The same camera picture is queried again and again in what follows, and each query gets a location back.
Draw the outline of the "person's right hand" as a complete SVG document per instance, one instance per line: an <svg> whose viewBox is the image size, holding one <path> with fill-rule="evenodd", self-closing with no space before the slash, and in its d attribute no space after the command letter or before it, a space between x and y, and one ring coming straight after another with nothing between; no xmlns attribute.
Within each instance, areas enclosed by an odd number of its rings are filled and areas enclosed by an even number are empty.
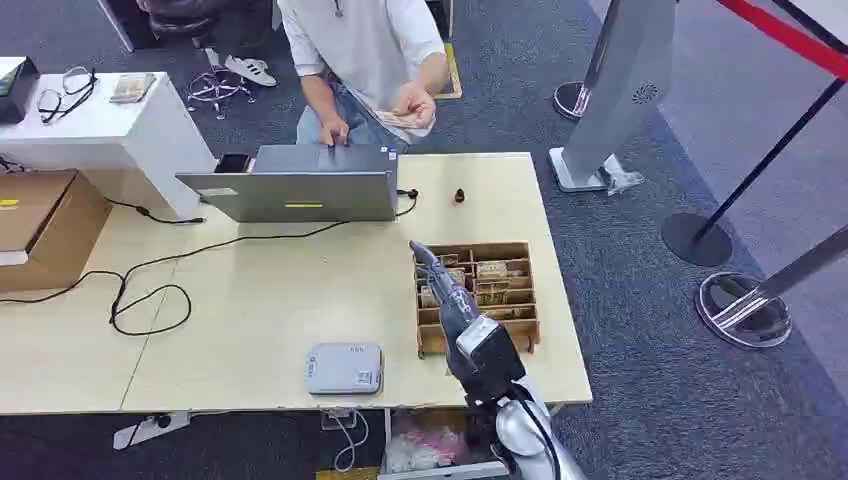
<svg viewBox="0 0 848 480"><path fill-rule="evenodd" d="M348 144L348 124L337 114L320 118L319 141L328 146Z"/></svg>

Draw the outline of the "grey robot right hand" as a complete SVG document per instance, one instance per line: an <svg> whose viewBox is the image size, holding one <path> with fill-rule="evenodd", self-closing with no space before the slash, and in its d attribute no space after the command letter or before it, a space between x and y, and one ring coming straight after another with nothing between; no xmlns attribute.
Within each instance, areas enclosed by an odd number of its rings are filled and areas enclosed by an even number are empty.
<svg viewBox="0 0 848 480"><path fill-rule="evenodd" d="M416 261L423 265L427 283L438 301L448 346L470 353L479 344L480 328L484 325L473 296L453 279L429 248L416 241L410 241L409 247Z"/></svg>

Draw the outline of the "person's left hand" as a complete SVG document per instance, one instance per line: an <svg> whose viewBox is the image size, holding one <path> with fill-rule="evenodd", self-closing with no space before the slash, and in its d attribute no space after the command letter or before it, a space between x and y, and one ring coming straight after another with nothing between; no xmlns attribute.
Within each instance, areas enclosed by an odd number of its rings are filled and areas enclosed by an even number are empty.
<svg viewBox="0 0 848 480"><path fill-rule="evenodd" d="M410 82L400 88L393 113L405 117L416 128L425 128L434 122L435 110L435 101L428 91L421 85Z"/></svg>

